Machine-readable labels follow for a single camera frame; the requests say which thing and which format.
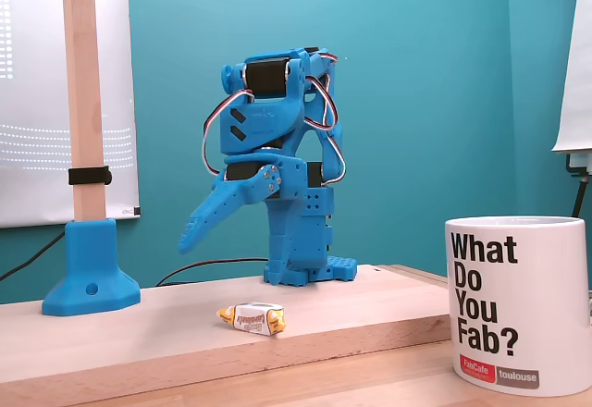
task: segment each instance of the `candy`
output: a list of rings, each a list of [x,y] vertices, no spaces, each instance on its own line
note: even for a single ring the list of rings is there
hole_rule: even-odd
[[[227,324],[238,330],[271,336],[284,331],[284,308],[276,303],[249,302],[221,308],[217,312]]]

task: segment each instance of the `blue robot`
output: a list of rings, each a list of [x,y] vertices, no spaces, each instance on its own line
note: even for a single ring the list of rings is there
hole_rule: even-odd
[[[242,205],[264,201],[270,231],[265,282],[303,286],[355,278],[355,260],[327,256],[333,239],[327,219],[334,209],[329,185],[346,172],[332,98],[337,60],[325,49],[300,48],[223,67],[229,96],[203,124],[202,158],[216,179],[185,226],[181,253],[195,248]],[[222,171],[209,165],[205,153],[208,131],[218,117],[221,152],[227,155]],[[321,143],[322,162],[296,156],[309,130]]]

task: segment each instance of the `whiteboard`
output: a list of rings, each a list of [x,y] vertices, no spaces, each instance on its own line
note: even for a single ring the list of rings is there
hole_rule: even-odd
[[[128,0],[96,0],[107,217],[139,213]],[[62,0],[0,0],[0,228],[74,218]]]
[[[572,45],[553,151],[592,150],[592,0],[577,0]]]

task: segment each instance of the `teal wall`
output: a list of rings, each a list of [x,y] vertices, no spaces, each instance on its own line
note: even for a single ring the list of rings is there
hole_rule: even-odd
[[[517,212],[570,216],[578,181],[552,153],[559,130],[575,0],[510,0]],[[592,197],[580,217],[592,248]]]
[[[241,209],[191,255],[186,217],[207,196],[201,127],[224,64],[323,45],[340,56],[337,101],[349,173],[336,186],[332,252],[444,274],[443,224],[516,205],[508,0],[129,0],[142,218],[119,222],[122,268],[143,287],[189,262],[266,255],[265,207]],[[210,146],[215,150],[217,137]],[[310,141],[303,155],[319,150]],[[221,157],[212,154],[220,165]],[[59,228],[0,231],[2,268]],[[183,279],[258,274],[263,265]],[[0,284],[0,302],[44,297],[63,242]]]

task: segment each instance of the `white mug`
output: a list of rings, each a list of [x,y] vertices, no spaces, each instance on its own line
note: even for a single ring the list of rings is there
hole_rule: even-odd
[[[453,365],[486,389],[561,396],[592,386],[586,227],[497,216],[446,223]]]

